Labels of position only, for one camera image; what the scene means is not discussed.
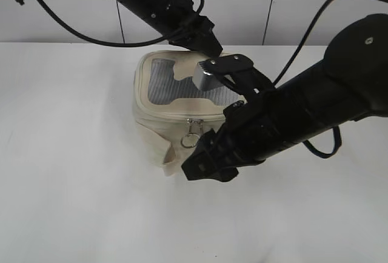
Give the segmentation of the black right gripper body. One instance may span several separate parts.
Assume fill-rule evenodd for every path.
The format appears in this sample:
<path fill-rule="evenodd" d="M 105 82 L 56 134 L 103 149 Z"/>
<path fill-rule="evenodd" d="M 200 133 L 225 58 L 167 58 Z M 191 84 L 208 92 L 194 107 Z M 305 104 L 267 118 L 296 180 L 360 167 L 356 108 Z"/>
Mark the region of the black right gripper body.
<path fill-rule="evenodd" d="M 305 88 L 280 88 L 226 114 L 211 138 L 214 166 L 251 166 L 264 162 L 321 132 L 321 96 Z"/>

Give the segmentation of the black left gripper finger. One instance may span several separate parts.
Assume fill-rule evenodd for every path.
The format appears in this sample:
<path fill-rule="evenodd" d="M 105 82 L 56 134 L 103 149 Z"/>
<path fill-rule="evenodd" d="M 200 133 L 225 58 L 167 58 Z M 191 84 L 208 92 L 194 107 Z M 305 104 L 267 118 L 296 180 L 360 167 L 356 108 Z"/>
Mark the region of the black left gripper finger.
<path fill-rule="evenodd" d="M 214 26 L 208 17 L 198 17 L 188 27 L 169 39 L 169 44 L 200 52 L 206 56 L 220 56 L 222 45 L 214 35 Z"/>

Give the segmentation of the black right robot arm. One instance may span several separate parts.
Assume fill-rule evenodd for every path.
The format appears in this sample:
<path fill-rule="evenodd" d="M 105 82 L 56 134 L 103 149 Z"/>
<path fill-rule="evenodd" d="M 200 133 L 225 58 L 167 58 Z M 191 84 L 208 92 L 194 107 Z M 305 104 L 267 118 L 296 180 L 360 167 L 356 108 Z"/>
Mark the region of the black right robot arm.
<path fill-rule="evenodd" d="M 248 57 L 200 62 L 207 72 L 230 76 L 243 96 L 224 109 L 225 122 L 198 141 L 183 162 L 190 181 L 231 181 L 240 167 L 263 163 L 288 148 L 369 116 L 387 116 L 387 15 L 366 16 L 337 34 L 322 60 L 276 87 Z"/>

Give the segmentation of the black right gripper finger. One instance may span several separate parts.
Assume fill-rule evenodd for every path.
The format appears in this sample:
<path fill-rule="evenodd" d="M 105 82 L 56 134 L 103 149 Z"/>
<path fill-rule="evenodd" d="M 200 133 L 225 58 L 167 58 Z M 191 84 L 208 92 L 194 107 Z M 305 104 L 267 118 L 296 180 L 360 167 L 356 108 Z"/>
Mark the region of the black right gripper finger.
<path fill-rule="evenodd" d="M 225 129 L 210 130 L 199 139 L 194 152 L 181 168 L 189 181 L 212 179 L 229 182 L 239 175 L 241 167 L 260 165 L 238 147 Z"/>

